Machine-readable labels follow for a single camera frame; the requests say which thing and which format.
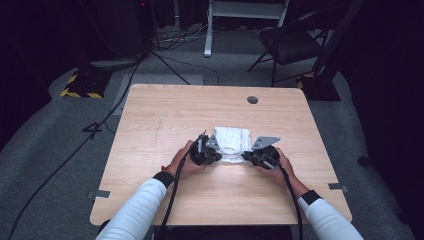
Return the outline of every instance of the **gray floor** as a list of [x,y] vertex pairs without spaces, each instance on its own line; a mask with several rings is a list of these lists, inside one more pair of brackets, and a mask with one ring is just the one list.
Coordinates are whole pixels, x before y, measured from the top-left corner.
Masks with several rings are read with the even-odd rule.
[[[258,32],[221,31],[214,36],[212,57],[203,57],[204,38],[176,50],[157,52],[219,73],[220,85],[268,87],[271,63],[246,69],[263,51]],[[202,75],[205,85],[217,85],[217,74],[209,69],[166,60],[180,74]],[[293,75],[311,64],[280,67],[278,74]],[[31,194],[88,136],[81,130],[100,122],[111,109],[128,70],[115,72],[104,99],[61,98],[60,92],[73,70],[50,87],[53,100],[29,119],[0,153],[0,239],[6,239],[13,221]],[[173,74],[150,55],[137,74]],[[338,74],[334,83],[341,102],[309,102],[335,172],[350,192],[345,194],[353,224],[365,239],[414,239],[407,225],[399,222],[396,200],[378,173],[363,168],[357,159],[366,153],[362,129],[351,102],[349,87]],[[277,87],[295,87],[293,80]],[[116,130],[120,116],[107,121]],[[47,183],[20,219],[13,239],[94,239],[98,228],[89,222],[92,200],[108,158],[114,134],[102,127],[81,150]],[[293,226],[297,238],[297,227]],[[305,239],[316,239],[305,226]]]

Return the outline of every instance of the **black cuff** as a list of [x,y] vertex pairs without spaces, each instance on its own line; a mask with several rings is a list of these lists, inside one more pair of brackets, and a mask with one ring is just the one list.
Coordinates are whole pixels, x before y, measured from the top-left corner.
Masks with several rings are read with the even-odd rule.
[[309,190],[302,195],[302,198],[308,205],[311,205],[313,202],[320,199],[321,197],[314,190]]
[[153,178],[161,181],[166,188],[174,182],[174,177],[168,172],[158,172]]

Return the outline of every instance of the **black cable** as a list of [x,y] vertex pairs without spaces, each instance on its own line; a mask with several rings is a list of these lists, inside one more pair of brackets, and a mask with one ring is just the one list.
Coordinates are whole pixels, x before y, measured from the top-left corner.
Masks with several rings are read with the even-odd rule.
[[273,162],[275,162],[275,163],[277,164],[277,166],[280,168],[281,173],[283,173],[284,180],[286,181],[286,185],[287,185],[287,187],[288,187],[288,189],[289,189],[289,191],[290,191],[290,195],[291,195],[291,197],[292,197],[292,199],[293,199],[294,206],[295,206],[295,208],[296,208],[296,214],[297,214],[297,224],[298,224],[298,226],[299,226],[299,239],[300,239],[300,240],[303,240],[303,223],[302,223],[302,214],[301,214],[301,212],[300,212],[299,203],[297,202],[296,195],[295,195],[294,190],[293,190],[293,186],[292,186],[292,185],[291,185],[291,183],[290,183],[289,174],[288,174],[288,173],[287,173],[287,171],[283,168],[283,166],[281,165],[280,161],[276,161],[275,159],[270,158],[270,157],[268,157],[268,156],[265,156],[265,157],[266,157],[266,158],[269,158],[270,160],[272,160]]
[[139,62],[137,63],[137,65],[135,66],[135,68],[134,68],[134,70],[131,74],[131,78],[128,81],[128,85],[125,88],[124,93],[122,94],[119,101],[115,104],[115,106],[113,106],[113,108],[109,111],[109,113],[106,115],[106,117],[98,125],[96,125],[93,132],[91,132],[90,135],[71,153],[71,155],[69,155],[68,158],[62,164],[60,164],[59,167],[57,167],[56,170],[54,170],[54,172],[52,174],[50,174],[50,176],[37,188],[37,190],[31,195],[31,197],[25,203],[24,207],[21,209],[21,211],[19,212],[18,216],[16,217],[16,219],[13,223],[12,229],[10,230],[10,233],[9,233],[9,236],[8,236],[8,240],[12,239],[13,233],[15,232],[15,229],[18,225],[19,220],[21,219],[24,211],[29,206],[29,204],[32,202],[32,200],[35,198],[35,196],[37,196],[37,194],[41,191],[41,189],[56,175],[57,172],[59,172],[60,169],[62,169],[63,166],[65,166],[72,159],[72,157],[88,142],[88,140],[90,140],[90,138],[97,132],[97,130],[100,128],[100,126],[102,126],[106,122],[106,120],[113,114],[113,112],[118,108],[119,104],[124,99],[129,87],[131,86],[131,82],[132,82],[132,78],[134,76],[134,73],[137,70],[140,63],[142,62],[142,59],[143,58],[141,58],[139,60]]
[[155,55],[157,58],[159,58],[159,60],[161,60],[163,63],[165,63],[165,65],[171,69],[172,72],[175,73],[175,75],[177,75],[179,78],[181,78],[185,83],[187,83],[187,85],[191,85],[189,82],[187,82],[180,74],[178,74],[171,66],[169,66],[169,64],[167,62],[165,62],[165,60],[162,59],[161,56],[157,55],[155,52],[153,52],[152,50],[150,50],[150,52]]
[[97,27],[97,24],[94,22],[94,19],[91,17],[90,13],[88,12],[87,8],[85,7],[84,3],[81,0],[78,0],[81,8],[83,9],[85,15],[88,17],[88,19],[90,20],[91,25],[94,27],[94,29],[96,30],[98,36],[100,37],[100,39],[103,41],[103,43],[107,46],[107,48],[109,48],[110,51],[114,52],[115,54],[117,54],[120,57],[125,57],[125,58],[134,58],[134,60],[130,63],[124,63],[124,64],[119,64],[119,65],[115,65],[115,66],[95,66],[93,65],[93,67],[95,67],[96,69],[99,69],[101,71],[110,71],[110,72],[114,72],[114,71],[119,71],[122,69],[126,69],[126,68],[130,68],[133,67],[135,65],[137,65],[137,63],[140,60],[140,58],[144,58],[145,55],[145,49],[143,49],[139,54],[137,55],[126,55],[123,54],[119,51],[117,51],[116,49],[114,49],[109,42],[104,38],[103,34],[100,32],[100,29]]
[[110,127],[107,125],[107,121],[105,121],[105,126],[111,133],[116,134],[116,132],[110,129]]
[[88,17],[88,19],[90,20],[90,22],[91,22],[91,25],[94,27],[94,29],[96,30],[96,32],[97,32],[97,34],[99,35],[99,37],[102,39],[102,41],[104,42],[104,44],[106,44],[106,46],[112,51],[112,52],[114,52],[114,53],[116,53],[116,54],[118,54],[119,56],[121,56],[121,57],[130,57],[130,58],[133,58],[133,57],[137,57],[137,56],[139,56],[140,54],[142,54],[142,52],[140,53],[140,54],[138,54],[138,55],[136,55],[136,56],[134,56],[134,55],[125,55],[125,54],[122,54],[121,52],[118,52],[117,50],[115,50],[110,44],[109,44],[109,42],[103,37],[103,35],[102,35],[102,33],[100,32],[100,29],[97,27],[97,24],[94,22],[94,19],[91,17],[91,15],[90,15],[90,13],[88,12],[88,10],[87,10],[87,8],[85,7],[85,5],[84,5],[84,3],[81,1],[81,0],[78,0],[78,2],[79,2],[79,4],[80,4],[80,6],[81,6],[81,8],[84,10],[84,13],[85,13],[85,15]]
[[189,36],[187,34],[187,32],[186,32],[186,34],[184,34],[183,36],[180,36],[180,37],[177,37],[177,38],[176,37],[173,37],[173,38],[175,38],[175,40],[171,40],[170,43],[168,44],[168,47],[153,46],[153,49],[155,49],[157,51],[175,50],[175,49],[177,49],[178,47],[180,47],[181,45],[183,45],[185,43],[192,43],[192,42],[195,42],[195,41],[199,40],[200,38],[206,37],[206,35],[201,35],[199,37],[194,37],[198,32],[204,32],[204,31],[206,31],[206,30],[200,29],[200,30],[194,31],[194,34],[192,36]]
[[170,58],[170,57],[164,57],[164,56],[160,56],[160,57],[161,57],[161,58],[164,58],[164,59],[172,60],[172,61],[177,62],[177,63],[187,64],[187,65],[190,65],[190,66],[193,66],[193,67],[199,67],[199,68],[206,68],[206,69],[209,69],[209,70],[211,70],[211,71],[215,72],[216,76],[218,77],[218,86],[219,86],[219,73],[218,73],[217,71],[215,71],[214,69],[210,68],[210,67],[194,65],[194,64],[191,64],[191,63],[188,63],[188,62],[181,62],[181,61],[177,61],[177,60],[175,60],[175,59],[173,59],[173,58]]
[[190,153],[191,149],[193,148],[193,146],[195,145],[195,143],[197,141],[199,141],[199,139],[201,138],[201,136],[203,135],[201,134],[189,147],[189,149],[187,150],[187,152],[184,154],[184,156],[181,158],[180,163],[178,164],[177,167],[177,172],[175,173],[175,179],[174,179],[174,188],[172,189],[172,194],[171,194],[171,198],[169,200],[169,204],[168,204],[168,208],[166,209],[166,213],[165,213],[165,217],[163,218],[162,224],[159,228],[159,232],[156,235],[155,234],[155,240],[160,240],[163,237],[163,234],[165,233],[165,227],[166,227],[166,223],[168,222],[168,218],[169,215],[171,214],[171,210],[172,210],[172,205],[174,204],[174,199],[175,199],[175,195],[177,193],[177,188],[178,188],[178,183],[180,181],[180,174],[181,171],[183,169],[184,163],[186,161],[186,157],[187,155]]

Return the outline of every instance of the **white towel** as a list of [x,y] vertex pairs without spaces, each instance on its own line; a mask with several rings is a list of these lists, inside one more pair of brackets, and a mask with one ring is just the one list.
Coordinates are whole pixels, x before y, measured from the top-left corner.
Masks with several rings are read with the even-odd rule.
[[222,154],[221,162],[242,163],[244,151],[251,151],[250,131],[243,128],[215,127],[215,136]]

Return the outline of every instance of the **dark background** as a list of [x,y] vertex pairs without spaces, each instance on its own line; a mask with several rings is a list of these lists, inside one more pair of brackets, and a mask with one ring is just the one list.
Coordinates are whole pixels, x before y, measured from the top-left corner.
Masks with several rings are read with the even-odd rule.
[[[204,23],[206,0],[178,3],[181,27]],[[77,1],[60,4],[75,20],[78,44],[90,60],[117,57],[100,37],[107,37],[109,26],[99,28],[99,35]],[[84,4],[95,23],[102,26],[96,1],[86,0]],[[316,4],[312,0],[291,0],[286,21]],[[50,101],[50,84],[76,66],[69,39],[64,39],[63,25],[52,6],[51,1],[41,0],[1,3],[0,149]],[[173,1],[156,1],[153,6],[159,27],[175,24],[170,17]],[[402,216],[417,239],[424,238],[420,229],[424,208],[419,196],[424,183],[423,7],[413,0],[364,1],[327,62],[349,83],[372,164],[396,196]],[[150,27],[148,19],[138,23],[141,32]]]

